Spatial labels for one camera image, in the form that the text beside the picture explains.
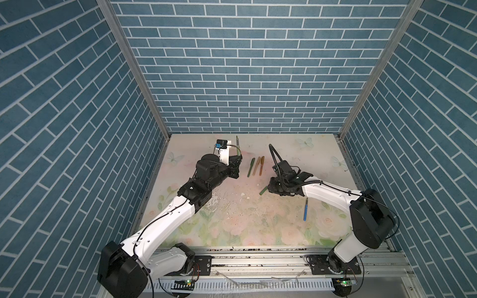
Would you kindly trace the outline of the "blue pen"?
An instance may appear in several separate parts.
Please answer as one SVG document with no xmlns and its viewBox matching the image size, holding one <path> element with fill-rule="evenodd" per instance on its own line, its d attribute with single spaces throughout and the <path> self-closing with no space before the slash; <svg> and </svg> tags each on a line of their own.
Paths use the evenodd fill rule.
<svg viewBox="0 0 477 298">
<path fill-rule="evenodd" d="M 305 200 L 304 213 L 303 213 L 303 221 L 304 222 L 307 221 L 307 217 L 308 217 L 308 202 L 309 202 L 309 199 L 307 197 L 306 200 Z"/>
</svg>

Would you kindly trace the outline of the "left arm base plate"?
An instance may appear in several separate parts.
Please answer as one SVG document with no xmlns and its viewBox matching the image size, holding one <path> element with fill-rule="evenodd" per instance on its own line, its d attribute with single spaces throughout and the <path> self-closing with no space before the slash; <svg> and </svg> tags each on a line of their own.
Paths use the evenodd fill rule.
<svg viewBox="0 0 477 298">
<path fill-rule="evenodd" d="M 212 268 L 212 256 L 199 255 L 194 260 L 186 260 L 186 264 L 177 272 L 170 273 L 170 276 L 209 276 Z"/>
</svg>

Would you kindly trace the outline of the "dark green pen cap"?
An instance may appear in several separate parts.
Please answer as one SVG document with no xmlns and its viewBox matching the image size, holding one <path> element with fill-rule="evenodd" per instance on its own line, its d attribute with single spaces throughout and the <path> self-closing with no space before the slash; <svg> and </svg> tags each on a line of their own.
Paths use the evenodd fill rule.
<svg viewBox="0 0 477 298">
<path fill-rule="evenodd" d="M 267 190 L 268 190 L 268 186 L 264 187 L 264 188 L 260 191 L 259 195 L 262 196 Z"/>
</svg>

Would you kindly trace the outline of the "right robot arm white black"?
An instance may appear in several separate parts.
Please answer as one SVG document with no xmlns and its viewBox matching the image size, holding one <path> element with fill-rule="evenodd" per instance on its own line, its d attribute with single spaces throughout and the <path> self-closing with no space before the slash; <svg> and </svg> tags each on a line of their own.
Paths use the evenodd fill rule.
<svg viewBox="0 0 477 298">
<path fill-rule="evenodd" d="M 328 267 L 335 274 L 347 270 L 359 254 L 378 248 L 398 225 L 397 217 L 373 189 L 356 191 L 338 187 L 310 173 L 293 170 L 285 160 L 275 164 L 273 171 L 276 176 L 270 179 L 269 192 L 316 199 L 349 216 L 352 232 L 340 240 L 327 256 Z"/>
</svg>

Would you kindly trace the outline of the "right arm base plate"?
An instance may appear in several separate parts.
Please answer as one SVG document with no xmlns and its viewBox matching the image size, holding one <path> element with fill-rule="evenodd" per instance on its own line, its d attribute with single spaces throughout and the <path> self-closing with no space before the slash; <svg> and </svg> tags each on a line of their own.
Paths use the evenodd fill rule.
<svg viewBox="0 0 477 298">
<path fill-rule="evenodd" d="M 305 262 L 311 269 L 313 275 L 326 274 L 361 274 L 361 266 L 358 258 L 355 257 L 350 262 L 345 263 L 335 255 L 306 255 Z"/>
</svg>

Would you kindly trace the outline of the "green pen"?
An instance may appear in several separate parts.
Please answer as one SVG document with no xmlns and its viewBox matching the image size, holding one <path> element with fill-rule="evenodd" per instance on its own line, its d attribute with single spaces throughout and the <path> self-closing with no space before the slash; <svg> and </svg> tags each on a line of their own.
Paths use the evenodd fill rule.
<svg viewBox="0 0 477 298">
<path fill-rule="evenodd" d="M 242 155 L 240 151 L 240 144 L 239 144 L 239 137 L 236 135 L 236 148 L 237 148 L 237 155 Z"/>
<path fill-rule="evenodd" d="M 251 175 L 251 173 L 252 173 L 252 169 L 253 169 L 253 165 L 254 165 L 254 163 L 255 163 L 255 160 L 256 160 L 256 158 L 253 157 L 252 160 L 251 160 L 251 162 L 250 162 L 250 166 L 249 166 L 248 173 L 247 173 L 247 177 L 248 177 L 248 178 L 250 177 L 250 175 Z"/>
</svg>

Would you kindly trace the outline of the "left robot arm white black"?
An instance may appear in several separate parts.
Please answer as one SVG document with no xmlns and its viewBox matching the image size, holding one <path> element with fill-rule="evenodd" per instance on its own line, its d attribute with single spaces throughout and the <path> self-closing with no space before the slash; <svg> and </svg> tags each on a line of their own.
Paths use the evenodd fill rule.
<svg viewBox="0 0 477 298">
<path fill-rule="evenodd" d="M 156 261 L 157 248 L 182 223 L 194 216 L 211 199 L 214 188 L 226 178 L 237 179 L 242 155 L 223 162 L 224 154 L 206 154 L 196 164 L 192 178 L 182 185 L 169 205 L 144 228 L 120 243 L 110 241 L 101 251 L 98 282 L 115 298 L 137 298 L 155 278 L 170 273 L 188 274 L 195 253 L 177 243 Z"/>
</svg>

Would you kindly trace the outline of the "brown pen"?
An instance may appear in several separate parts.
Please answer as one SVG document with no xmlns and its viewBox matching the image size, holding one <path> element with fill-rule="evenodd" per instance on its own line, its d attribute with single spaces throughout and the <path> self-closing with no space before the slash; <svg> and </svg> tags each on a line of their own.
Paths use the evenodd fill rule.
<svg viewBox="0 0 477 298">
<path fill-rule="evenodd" d="M 257 170 L 258 170 L 258 167 L 261 165 L 261 163 L 262 163 L 262 158 L 259 156 L 259 157 L 257 158 L 257 161 L 256 161 L 256 163 L 255 163 L 255 167 L 254 167 L 254 169 L 253 169 L 253 173 L 252 173 L 253 176 L 256 175 Z"/>
<path fill-rule="evenodd" d="M 260 159 L 260 172 L 259 172 L 259 176 L 262 176 L 263 167 L 264 167 L 264 162 L 265 162 L 265 156 L 262 156 L 261 159 Z"/>
</svg>

